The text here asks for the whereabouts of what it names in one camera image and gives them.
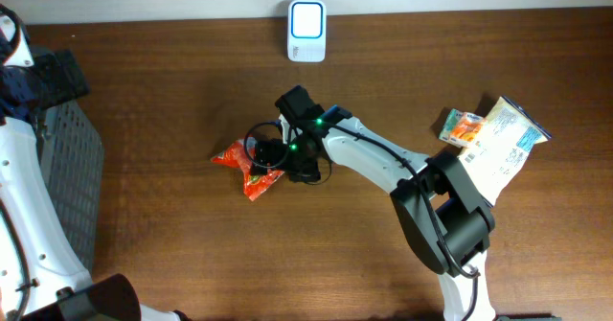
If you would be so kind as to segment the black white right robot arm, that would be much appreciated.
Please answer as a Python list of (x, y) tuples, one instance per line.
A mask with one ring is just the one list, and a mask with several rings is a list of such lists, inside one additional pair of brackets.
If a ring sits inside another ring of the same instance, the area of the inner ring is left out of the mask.
[(318, 162), (351, 169), (392, 201), (409, 247), (439, 280), (447, 320), (493, 320), (486, 259), (495, 227), (489, 202), (460, 160), (404, 149), (367, 129), (349, 110), (324, 109), (297, 85), (275, 102), (281, 136), (246, 151), (257, 173), (281, 171), (314, 184)]

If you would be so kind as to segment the teal tissue pack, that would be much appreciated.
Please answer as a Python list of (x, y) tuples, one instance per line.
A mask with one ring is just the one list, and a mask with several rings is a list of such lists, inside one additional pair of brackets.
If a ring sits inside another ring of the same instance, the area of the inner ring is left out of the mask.
[(451, 132), (455, 128), (456, 124), (462, 119), (464, 113), (457, 109), (451, 109), (449, 114), (447, 115), (443, 128), (439, 134), (439, 139), (446, 142), (451, 143)]

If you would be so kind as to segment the orange tissue pack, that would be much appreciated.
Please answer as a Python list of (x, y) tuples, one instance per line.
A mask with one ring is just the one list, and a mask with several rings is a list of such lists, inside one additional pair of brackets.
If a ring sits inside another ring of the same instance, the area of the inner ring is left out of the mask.
[(449, 139), (452, 143), (461, 147), (467, 148), (473, 146), (476, 137), (486, 123), (486, 118), (465, 112), (454, 127), (452, 127)]

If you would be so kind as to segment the red snack bag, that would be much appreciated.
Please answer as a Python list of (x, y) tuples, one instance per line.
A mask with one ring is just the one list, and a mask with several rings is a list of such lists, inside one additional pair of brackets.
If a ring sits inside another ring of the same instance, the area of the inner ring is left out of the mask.
[(244, 144), (243, 139), (239, 139), (226, 150), (211, 158), (212, 163), (239, 169), (243, 173), (243, 193), (251, 201), (255, 201), (264, 194), (284, 175), (284, 172), (279, 170), (267, 170), (263, 174), (251, 172), (253, 162), (248, 159), (244, 148), (247, 148), (247, 151), (254, 157), (256, 143), (257, 141), (253, 137), (247, 140), (247, 144)]

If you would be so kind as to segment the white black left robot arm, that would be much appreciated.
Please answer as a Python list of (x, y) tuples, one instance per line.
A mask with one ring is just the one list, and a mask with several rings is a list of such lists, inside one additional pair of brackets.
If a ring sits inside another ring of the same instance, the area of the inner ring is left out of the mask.
[(44, 183), (36, 120), (89, 93), (73, 54), (33, 54), (19, 16), (1, 9), (1, 298), (7, 320), (184, 320), (140, 303), (129, 280), (93, 282), (65, 236)]

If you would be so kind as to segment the cream snack bag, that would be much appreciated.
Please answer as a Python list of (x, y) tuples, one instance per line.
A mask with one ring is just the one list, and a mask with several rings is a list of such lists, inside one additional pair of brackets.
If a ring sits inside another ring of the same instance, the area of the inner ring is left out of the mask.
[(486, 116), (476, 144), (458, 158), (478, 192), (492, 208), (499, 195), (521, 171), (537, 144), (552, 135), (509, 97), (501, 96)]

